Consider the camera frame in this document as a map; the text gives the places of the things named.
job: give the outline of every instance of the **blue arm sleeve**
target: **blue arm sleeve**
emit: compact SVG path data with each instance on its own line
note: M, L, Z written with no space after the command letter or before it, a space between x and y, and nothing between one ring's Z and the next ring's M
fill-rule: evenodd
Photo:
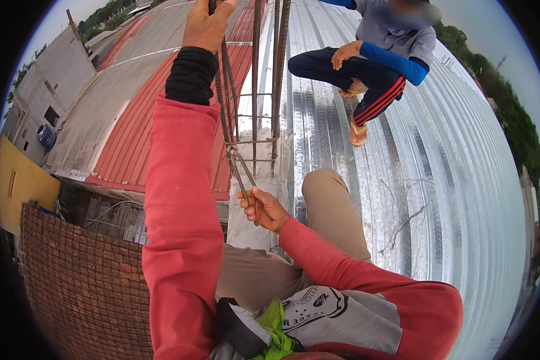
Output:
M338 5L338 6L345 6L346 8L351 8L352 7L352 0L320 0L321 2L325 2L327 4L332 4L332 5Z
M403 58L400 55L393 54L390 51L381 49L375 45L363 42L360 47L360 55L368 58L368 60L387 66L392 70L396 70L400 75L404 76L409 82L418 86L422 80L428 75L428 71L415 61Z

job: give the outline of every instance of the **brick wall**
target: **brick wall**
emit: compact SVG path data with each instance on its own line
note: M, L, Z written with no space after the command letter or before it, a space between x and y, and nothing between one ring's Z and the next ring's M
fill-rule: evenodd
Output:
M151 359L142 246L22 207L26 291L65 359Z

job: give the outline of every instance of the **green cloth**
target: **green cloth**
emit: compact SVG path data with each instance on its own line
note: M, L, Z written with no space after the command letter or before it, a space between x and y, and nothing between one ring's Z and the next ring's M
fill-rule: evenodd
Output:
M253 357L252 360L280 360L294 353L298 342L282 332L284 307L277 297L272 299L270 306L256 321L272 336L272 342L262 354Z

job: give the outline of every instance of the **hand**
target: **hand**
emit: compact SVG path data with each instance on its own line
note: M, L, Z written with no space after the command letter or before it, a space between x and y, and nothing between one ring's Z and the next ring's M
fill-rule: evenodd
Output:
M208 15L209 0L196 0L186 17L182 47L195 46L216 55L224 39L227 20L236 9L236 0L217 2L216 11Z
M353 56L360 55L360 47L364 41L356 40L349 44L340 47L334 55L332 55L332 67L334 70L342 68L342 61L346 61Z
M244 209L246 218L250 221L258 221L258 224L262 227L280 234L282 227L292 217L282 207L280 201L269 192L264 192L255 186L252 190L246 190L246 196L248 197L248 201L250 201L250 207L242 191L238 192L237 195L240 199L240 207Z

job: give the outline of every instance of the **khaki pants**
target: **khaki pants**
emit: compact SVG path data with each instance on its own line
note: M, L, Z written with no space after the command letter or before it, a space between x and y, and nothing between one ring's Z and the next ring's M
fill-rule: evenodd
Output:
M354 259L371 262L362 224L338 173L330 168L310 172L304 178L302 195L308 227ZM254 312L268 306L274 296L286 299L314 284L300 267L262 253L225 244L216 295L235 298Z

